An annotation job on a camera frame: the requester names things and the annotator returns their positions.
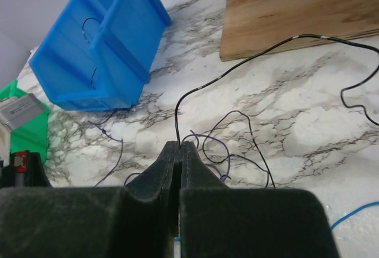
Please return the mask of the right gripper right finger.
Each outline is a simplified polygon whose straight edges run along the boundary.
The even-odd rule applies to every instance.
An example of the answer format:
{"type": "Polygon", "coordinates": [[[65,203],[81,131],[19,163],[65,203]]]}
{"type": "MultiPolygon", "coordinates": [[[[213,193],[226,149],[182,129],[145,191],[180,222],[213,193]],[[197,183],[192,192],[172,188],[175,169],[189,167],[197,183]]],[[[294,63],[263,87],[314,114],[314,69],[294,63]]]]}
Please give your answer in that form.
{"type": "Polygon", "coordinates": [[[182,257],[338,257],[324,208],[302,189],[232,189],[181,147],[182,257]]]}

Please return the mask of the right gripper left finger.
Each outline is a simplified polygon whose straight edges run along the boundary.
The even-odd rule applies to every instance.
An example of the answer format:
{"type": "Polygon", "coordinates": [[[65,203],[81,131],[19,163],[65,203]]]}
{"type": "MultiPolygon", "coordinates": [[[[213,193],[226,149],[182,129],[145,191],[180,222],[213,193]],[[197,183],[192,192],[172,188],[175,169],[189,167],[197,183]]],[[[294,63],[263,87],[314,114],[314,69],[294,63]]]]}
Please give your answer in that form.
{"type": "Polygon", "coordinates": [[[1,188],[1,256],[172,257],[179,154],[167,142],[125,186],[1,188]]]}

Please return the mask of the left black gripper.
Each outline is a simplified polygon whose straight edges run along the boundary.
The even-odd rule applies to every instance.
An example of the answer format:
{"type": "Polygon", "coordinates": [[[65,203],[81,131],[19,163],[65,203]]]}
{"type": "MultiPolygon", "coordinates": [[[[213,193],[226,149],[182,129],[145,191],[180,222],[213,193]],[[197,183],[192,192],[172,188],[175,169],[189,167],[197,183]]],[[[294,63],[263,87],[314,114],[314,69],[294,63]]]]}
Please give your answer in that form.
{"type": "Polygon", "coordinates": [[[1,188],[52,187],[39,153],[18,151],[10,154],[9,165],[1,159],[1,188]]]}

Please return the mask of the green plastic bin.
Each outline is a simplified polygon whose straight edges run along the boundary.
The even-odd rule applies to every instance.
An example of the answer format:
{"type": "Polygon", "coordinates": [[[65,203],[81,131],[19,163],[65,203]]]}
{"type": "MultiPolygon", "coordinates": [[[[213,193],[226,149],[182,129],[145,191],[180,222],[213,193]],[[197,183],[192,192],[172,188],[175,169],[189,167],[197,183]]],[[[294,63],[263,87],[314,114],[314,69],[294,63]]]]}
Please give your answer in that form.
{"type": "MultiPolygon", "coordinates": [[[[18,81],[13,80],[1,90],[1,101],[14,96],[20,98],[26,94],[27,92],[18,88],[18,81]]],[[[44,163],[50,145],[47,135],[50,110],[45,103],[41,103],[46,108],[46,112],[11,133],[11,153],[18,151],[39,153],[44,163]]]]}

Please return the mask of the blue bin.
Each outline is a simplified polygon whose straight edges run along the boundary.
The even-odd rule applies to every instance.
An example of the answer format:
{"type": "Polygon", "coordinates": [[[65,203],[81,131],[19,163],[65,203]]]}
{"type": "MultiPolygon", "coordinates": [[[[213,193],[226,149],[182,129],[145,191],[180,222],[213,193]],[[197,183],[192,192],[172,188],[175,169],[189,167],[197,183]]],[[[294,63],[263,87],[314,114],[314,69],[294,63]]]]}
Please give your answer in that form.
{"type": "Polygon", "coordinates": [[[160,0],[70,0],[30,60],[67,111],[135,106],[171,19],[160,0]]]}

